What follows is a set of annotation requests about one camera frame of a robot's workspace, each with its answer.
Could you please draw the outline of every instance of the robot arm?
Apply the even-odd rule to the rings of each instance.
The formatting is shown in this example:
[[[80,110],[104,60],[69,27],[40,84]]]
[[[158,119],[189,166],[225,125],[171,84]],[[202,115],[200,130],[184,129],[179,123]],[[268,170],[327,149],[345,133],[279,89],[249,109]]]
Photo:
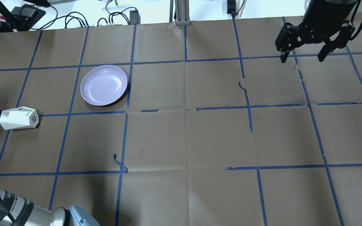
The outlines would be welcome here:
[[[289,53],[303,44],[322,43],[318,60],[322,62],[328,53],[343,49],[352,37],[355,26],[346,18],[360,0],[311,0],[302,23],[293,26],[285,23],[275,41],[281,52],[282,63],[286,62]],[[330,37],[338,33],[335,40]]]

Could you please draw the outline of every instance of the plate rim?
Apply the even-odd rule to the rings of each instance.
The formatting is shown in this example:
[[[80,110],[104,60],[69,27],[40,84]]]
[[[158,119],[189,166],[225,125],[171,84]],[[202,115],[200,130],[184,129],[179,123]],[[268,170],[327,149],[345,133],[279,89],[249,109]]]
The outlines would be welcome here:
[[[109,66],[109,67],[116,67],[116,68],[118,68],[119,70],[121,70],[122,73],[125,75],[125,78],[126,78],[126,86],[125,86],[125,88],[124,88],[124,91],[122,92],[122,94],[121,94],[117,99],[113,100],[113,101],[110,102],[110,103],[107,103],[107,104],[90,103],[89,101],[87,101],[87,100],[85,99],[85,94],[82,92],[82,90],[83,90],[82,87],[83,87],[83,85],[84,85],[84,81],[85,81],[85,79],[88,77],[89,73],[91,73],[93,70],[96,70],[96,69],[98,69],[99,67],[107,67],[107,66]],[[81,94],[83,100],[86,101],[88,104],[91,104],[91,105],[94,105],[94,106],[106,106],[106,105],[112,104],[112,103],[114,103],[115,101],[119,100],[119,99],[124,95],[127,87],[128,87],[128,76],[127,76],[127,74],[125,73],[125,71],[122,70],[122,69],[121,69],[120,67],[118,67],[118,66],[110,65],[110,64],[105,64],[105,65],[97,66],[97,67],[93,68],[92,70],[90,70],[88,73],[86,73],[86,75],[83,77],[82,82],[81,82],[81,84],[80,84],[80,94]]]

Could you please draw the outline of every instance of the plate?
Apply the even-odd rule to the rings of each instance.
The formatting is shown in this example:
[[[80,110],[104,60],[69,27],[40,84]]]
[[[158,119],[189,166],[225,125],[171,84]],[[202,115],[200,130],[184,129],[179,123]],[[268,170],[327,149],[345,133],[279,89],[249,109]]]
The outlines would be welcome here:
[[[89,71],[80,85],[80,94],[91,105],[104,106],[117,101],[128,86],[125,72],[114,65],[102,65]]]

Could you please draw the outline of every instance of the power adapter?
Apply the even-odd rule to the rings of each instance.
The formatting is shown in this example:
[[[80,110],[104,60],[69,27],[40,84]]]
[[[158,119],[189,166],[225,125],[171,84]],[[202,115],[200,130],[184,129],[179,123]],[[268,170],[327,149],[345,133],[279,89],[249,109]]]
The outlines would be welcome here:
[[[16,19],[19,19],[19,17],[22,20],[29,20],[29,19],[34,19],[37,15],[37,11],[36,8],[28,8],[28,7],[14,7],[12,10],[12,15],[13,17],[15,17]]]
[[[227,0],[227,14],[231,14],[234,17],[236,13],[236,3],[235,0]]]
[[[140,24],[140,14],[137,10],[129,12],[129,24]]]

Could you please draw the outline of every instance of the black tape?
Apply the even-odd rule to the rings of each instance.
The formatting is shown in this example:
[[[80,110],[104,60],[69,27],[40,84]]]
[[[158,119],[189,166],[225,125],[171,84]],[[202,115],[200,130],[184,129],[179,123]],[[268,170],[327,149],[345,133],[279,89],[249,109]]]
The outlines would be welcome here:
[[[33,211],[34,203],[30,200],[25,199],[25,204],[23,205],[22,210],[20,211],[16,221],[11,224],[11,226],[24,226],[31,212]]]
[[[69,210],[62,208],[65,211],[65,220],[62,226],[69,226],[69,219],[71,218]]]
[[[4,219],[4,217],[8,215],[14,201],[15,201],[14,193],[5,191],[4,200],[0,204],[0,222]]]

